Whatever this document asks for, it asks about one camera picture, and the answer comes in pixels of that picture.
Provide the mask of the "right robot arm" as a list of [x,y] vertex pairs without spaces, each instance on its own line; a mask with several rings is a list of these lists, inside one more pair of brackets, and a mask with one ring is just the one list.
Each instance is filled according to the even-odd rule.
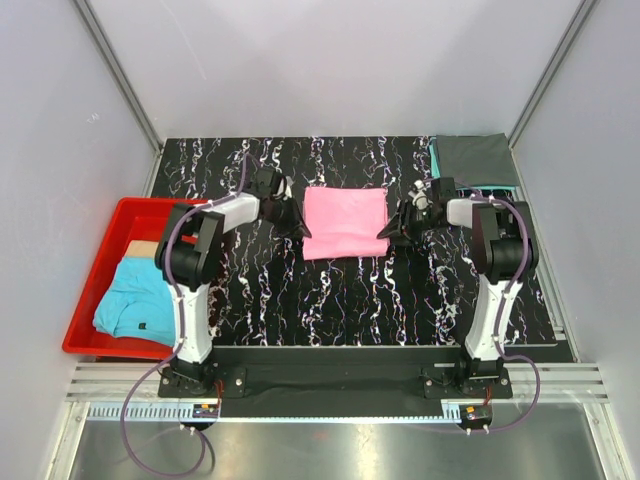
[[462,197],[461,187],[451,177],[417,181],[377,237],[411,244],[429,230],[470,231],[479,293],[451,377],[460,393],[472,397],[498,382],[504,372],[511,310],[526,277],[537,267],[539,248],[527,202],[485,196],[471,186],[464,186],[469,194]]

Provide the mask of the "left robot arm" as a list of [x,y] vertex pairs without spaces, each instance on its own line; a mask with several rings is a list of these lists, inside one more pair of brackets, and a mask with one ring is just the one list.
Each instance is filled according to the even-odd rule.
[[196,396],[215,386],[213,336],[209,327],[210,285],[217,277],[227,233],[258,220],[283,237],[311,236],[292,195],[290,177],[261,167],[241,190],[216,200],[177,203],[155,253],[173,302],[175,340],[169,372]]

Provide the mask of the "pink t shirt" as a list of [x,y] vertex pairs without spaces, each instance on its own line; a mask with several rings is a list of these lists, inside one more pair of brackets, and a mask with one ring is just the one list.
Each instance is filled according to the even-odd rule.
[[388,221],[384,188],[308,187],[304,221],[311,236],[303,241],[306,261],[382,257],[389,241],[378,233]]

